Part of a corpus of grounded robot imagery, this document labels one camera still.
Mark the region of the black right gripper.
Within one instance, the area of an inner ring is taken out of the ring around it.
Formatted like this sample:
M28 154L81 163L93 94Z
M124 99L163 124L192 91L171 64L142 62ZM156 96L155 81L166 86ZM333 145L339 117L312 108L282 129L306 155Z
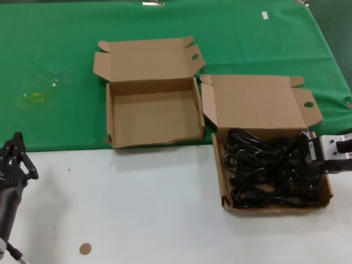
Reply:
M351 133L313 137L303 131L300 155L310 174L338 174L351 171Z

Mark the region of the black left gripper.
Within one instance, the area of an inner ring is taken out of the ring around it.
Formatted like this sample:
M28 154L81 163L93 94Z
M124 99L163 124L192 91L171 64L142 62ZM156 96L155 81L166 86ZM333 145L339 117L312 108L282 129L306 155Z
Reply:
M22 162L27 174L21 168ZM5 142L5 156L1 157L1 239L8 240L10 237L27 181L38 178L38 171L26 154L23 134L15 132Z

